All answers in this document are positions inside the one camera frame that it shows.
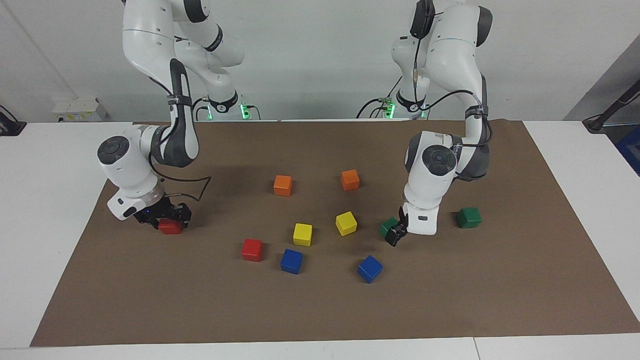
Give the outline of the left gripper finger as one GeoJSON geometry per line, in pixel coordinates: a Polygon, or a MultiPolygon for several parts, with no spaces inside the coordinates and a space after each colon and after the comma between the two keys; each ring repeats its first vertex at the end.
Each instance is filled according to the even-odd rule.
{"type": "Polygon", "coordinates": [[[405,226],[393,226],[387,230],[385,235],[385,241],[387,244],[397,246],[400,239],[407,235],[407,228],[405,226]]]}

